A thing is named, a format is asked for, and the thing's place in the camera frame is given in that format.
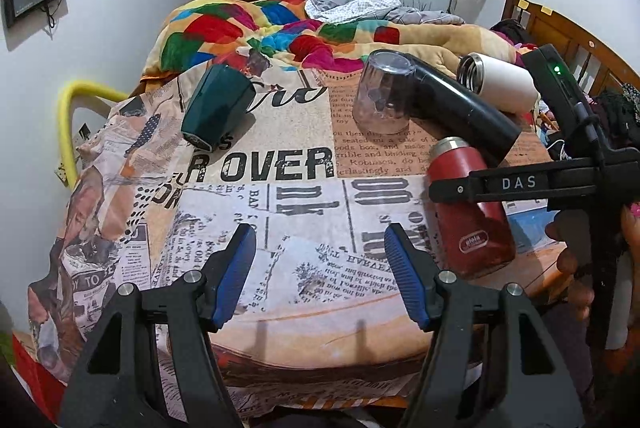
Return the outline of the person's hand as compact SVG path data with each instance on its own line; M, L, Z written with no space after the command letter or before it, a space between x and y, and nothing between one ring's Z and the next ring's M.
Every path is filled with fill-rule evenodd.
M624 207L620 213L620 225L625 240L628 244L632 260L634 260L634 298L630 309L632 324L639 322L639 203L634 202L629 207ZM573 274L578 269L578 260L570 251L570 244L565 242L566 248L560 253L556 260L556 267L563 274ZM568 289L568 302L575 309L576 318L579 321L585 321L589 318L590 306L593 302L594 293L592 289L574 281Z

